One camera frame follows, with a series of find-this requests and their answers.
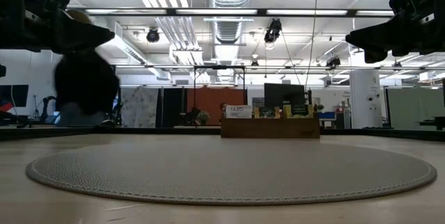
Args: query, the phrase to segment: wooden box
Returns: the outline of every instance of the wooden box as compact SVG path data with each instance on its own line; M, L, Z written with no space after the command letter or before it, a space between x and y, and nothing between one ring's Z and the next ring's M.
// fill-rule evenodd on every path
M223 138L320 138L318 118L222 119Z

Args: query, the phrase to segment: ventilation duct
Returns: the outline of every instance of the ventilation duct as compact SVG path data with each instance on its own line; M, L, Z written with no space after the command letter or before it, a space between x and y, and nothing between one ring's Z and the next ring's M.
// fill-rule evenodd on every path
M245 8L248 6L250 0L209 0L212 8ZM215 43L224 44L224 46L215 46L215 55L219 61L234 62L238 56L239 47L229 46L229 44L236 44L242 35L244 23L243 22L213 22L213 34L215 35ZM227 76L227 71L219 70L225 77L220 77L221 81L229 81L231 78Z

